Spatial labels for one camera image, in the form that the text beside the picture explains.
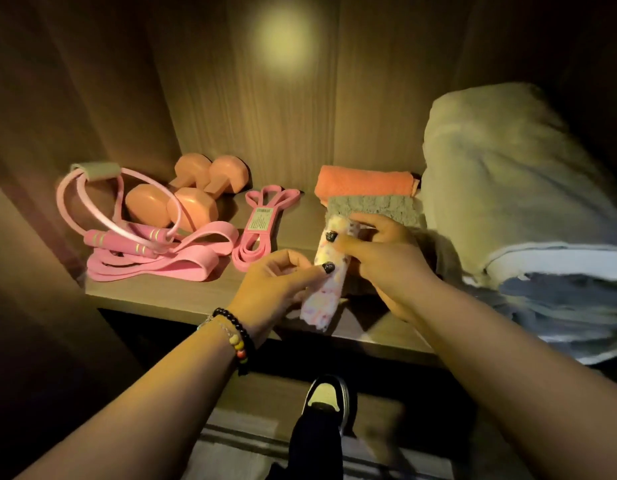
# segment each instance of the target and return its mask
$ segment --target person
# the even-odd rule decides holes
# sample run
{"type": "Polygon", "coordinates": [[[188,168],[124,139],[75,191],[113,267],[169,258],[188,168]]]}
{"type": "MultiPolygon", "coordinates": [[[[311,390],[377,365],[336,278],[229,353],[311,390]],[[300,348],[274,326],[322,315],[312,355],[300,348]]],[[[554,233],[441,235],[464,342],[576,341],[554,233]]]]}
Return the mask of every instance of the person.
{"type": "MultiPolygon", "coordinates": [[[[361,276],[417,327],[535,471],[558,480],[617,478],[617,384],[442,282],[405,227],[380,215],[351,218],[376,233],[369,241],[339,235],[333,245],[359,261],[361,276]]],[[[258,347],[305,288],[326,276],[299,253],[277,251],[251,266],[228,311],[258,347]]],[[[176,477],[233,371],[225,330],[236,333],[232,326],[223,316],[210,320],[18,478],[176,477]]],[[[342,478],[345,394],[336,378],[313,384],[288,468],[273,466],[269,478],[342,478]]]]}

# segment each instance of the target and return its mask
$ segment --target orange towel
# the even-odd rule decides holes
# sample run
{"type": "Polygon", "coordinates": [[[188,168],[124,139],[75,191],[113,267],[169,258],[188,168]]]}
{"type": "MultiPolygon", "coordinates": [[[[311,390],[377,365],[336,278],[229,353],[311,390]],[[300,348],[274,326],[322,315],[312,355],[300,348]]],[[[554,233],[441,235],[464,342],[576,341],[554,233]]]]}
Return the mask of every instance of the orange towel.
{"type": "Polygon", "coordinates": [[[323,205],[340,195],[412,195],[416,180],[407,171],[372,171],[323,165],[315,195],[323,205]]]}

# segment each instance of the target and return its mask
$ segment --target shelf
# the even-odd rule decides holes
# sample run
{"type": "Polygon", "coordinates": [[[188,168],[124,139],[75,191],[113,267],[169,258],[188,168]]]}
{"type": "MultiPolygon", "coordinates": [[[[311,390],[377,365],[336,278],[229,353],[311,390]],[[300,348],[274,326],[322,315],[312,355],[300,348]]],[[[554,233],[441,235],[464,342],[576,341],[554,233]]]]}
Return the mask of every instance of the shelf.
{"type": "MultiPolygon", "coordinates": [[[[218,205],[221,216],[231,216],[230,222],[243,229],[251,214],[244,193],[224,196],[218,205]]],[[[312,260],[324,228],[324,213],[317,197],[302,195],[298,204],[285,210],[279,219],[277,247],[295,249],[312,260]]],[[[150,274],[106,283],[87,279],[86,294],[98,308],[199,324],[216,307],[228,306],[243,276],[226,257],[206,282],[150,274]]],[[[439,364],[417,331],[386,312],[376,297],[352,297],[325,333],[299,320],[285,319],[272,338],[304,332],[326,336],[336,346],[352,347],[371,356],[439,364]]]]}

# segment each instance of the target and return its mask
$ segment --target black pants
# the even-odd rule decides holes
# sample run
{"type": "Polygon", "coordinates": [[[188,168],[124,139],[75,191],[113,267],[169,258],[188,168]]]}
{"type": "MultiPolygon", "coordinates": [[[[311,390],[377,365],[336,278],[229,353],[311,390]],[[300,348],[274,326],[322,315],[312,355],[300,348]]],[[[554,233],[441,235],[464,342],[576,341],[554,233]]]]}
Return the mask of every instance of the black pants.
{"type": "Polygon", "coordinates": [[[342,439],[337,415],[306,408],[288,446],[288,467],[273,464],[267,480],[342,480],[342,439]]]}

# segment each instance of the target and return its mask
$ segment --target dumbbell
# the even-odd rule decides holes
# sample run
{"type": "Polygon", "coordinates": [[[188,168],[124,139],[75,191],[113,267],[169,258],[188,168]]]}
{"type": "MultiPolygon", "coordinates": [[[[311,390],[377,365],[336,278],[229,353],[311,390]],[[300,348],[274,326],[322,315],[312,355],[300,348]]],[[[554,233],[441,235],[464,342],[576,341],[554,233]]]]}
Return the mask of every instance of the dumbbell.
{"type": "MultiPolygon", "coordinates": [[[[191,194],[188,191],[196,189],[186,188],[195,183],[201,183],[203,186],[208,185],[210,183],[210,166],[210,160],[199,153],[187,153],[181,156],[175,164],[177,177],[168,184],[170,190],[175,193],[180,201],[193,201],[201,204],[202,207],[204,205],[206,207],[215,205],[215,201],[204,192],[191,194]]],[[[128,192],[125,199],[126,207],[133,220],[159,228],[168,227],[171,223],[171,218],[166,209],[166,204],[169,201],[170,199],[165,193],[149,184],[139,184],[128,192]]]]}
{"type": "MultiPolygon", "coordinates": [[[[217,157],[206,172],[196,174],[196,183],[197,188],[181,189],[176,193],[184,207],[181,227],[188,232],[217,220],[215,201],[224,192],[240,192],[248,183],[248,168],[239,158],[223,155],[217,157]]],[[[177,218],[175,203],[168,201],[166,209],[174,221],[177,218]]]]}

